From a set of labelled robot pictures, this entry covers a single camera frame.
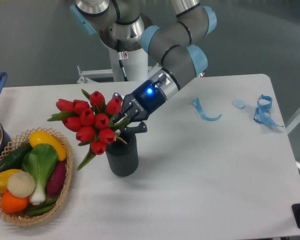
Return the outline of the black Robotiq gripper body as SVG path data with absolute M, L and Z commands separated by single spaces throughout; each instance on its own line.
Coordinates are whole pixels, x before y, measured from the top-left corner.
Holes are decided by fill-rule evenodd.
M 163 93 L 151 80 L 146 80 L 132 93 L 125 95 L 121 115 L 126 115 L 131 122 L 144 121 L 165 102 Z

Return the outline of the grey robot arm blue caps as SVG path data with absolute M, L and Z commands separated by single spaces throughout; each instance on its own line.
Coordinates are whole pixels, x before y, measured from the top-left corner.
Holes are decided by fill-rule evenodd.
M 116 81 L 142 81 L 123 96 L 110 126 L 121 132 L 144 133 L 149 115 L 208 66 L 195 45 L 217 25 L 215 12 L 198 0 L 172 1 L 176 23 L 162 29 L 141 13 L 138 0 L 76 0 L 70 7 L 87 34 L 99 34 L 108 48 Z

